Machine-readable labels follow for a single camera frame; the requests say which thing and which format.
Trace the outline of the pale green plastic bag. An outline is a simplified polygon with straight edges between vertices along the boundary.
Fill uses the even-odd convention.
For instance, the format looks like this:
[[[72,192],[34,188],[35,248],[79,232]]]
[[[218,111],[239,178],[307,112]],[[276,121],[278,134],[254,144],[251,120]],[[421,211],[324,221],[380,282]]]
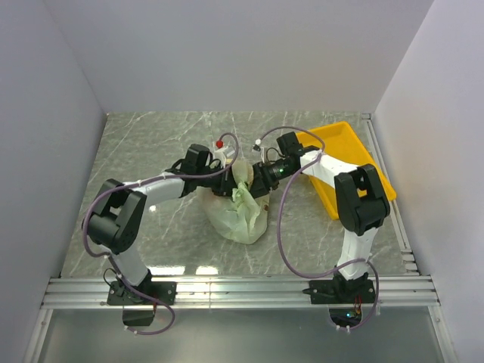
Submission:
[[[239,244],[254,244],[267,229],[270,196],[255,198],[250,194],[253,167],[246,160],[236,160],[232,170],[236,185],[230,188],[230,197],[198,188],[197,199],[218,234]]]

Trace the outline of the yellow plastic tray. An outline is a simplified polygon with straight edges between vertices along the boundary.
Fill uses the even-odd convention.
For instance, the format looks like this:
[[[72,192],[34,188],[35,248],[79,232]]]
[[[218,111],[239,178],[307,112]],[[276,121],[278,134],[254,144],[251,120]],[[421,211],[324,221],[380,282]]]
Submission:
[[[334,177],[341,172],[355,171],[359,166],[377,164],[346,121],[321,126],[308,133],[298,132],[296,136],[304,147],[324,147],[320,163],[308,168],[305,174],[331,219],[338,220]]]

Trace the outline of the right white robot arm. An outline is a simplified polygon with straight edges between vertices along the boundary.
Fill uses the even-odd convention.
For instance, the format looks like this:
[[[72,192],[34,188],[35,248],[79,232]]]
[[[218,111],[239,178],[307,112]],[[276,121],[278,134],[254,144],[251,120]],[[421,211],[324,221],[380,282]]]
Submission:
[[[334,189],[339,220],[344,228],[343,246],[335,267],[334,296],[349,302],[368,277],[374,238],[390,214],[389,201],[374,165],[343,162],[324,152],[324,146],[302,145],[295,132],[277,139],[279,159],[253,164],[250,193],[262,197],[277,189],[279,181],[300,174],[316,178]]]

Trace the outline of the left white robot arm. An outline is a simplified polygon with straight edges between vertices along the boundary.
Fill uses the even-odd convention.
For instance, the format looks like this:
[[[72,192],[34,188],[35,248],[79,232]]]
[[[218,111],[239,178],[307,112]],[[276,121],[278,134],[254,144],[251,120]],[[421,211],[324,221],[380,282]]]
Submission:
[[[159,175],[141,181],[108,179],[103,183],[82,222],[83,239],[85,247],[91,240],[101,248],[99,253],[88,253],[109,259],[116,280],[133,303],[143,304],[154,295],[152,274],[135,246],[145,210],[185,197],[198,187],[224,188],[237,156],[235,151],[224,161],[214,158],[207,147],[192,144],[184,158]]]

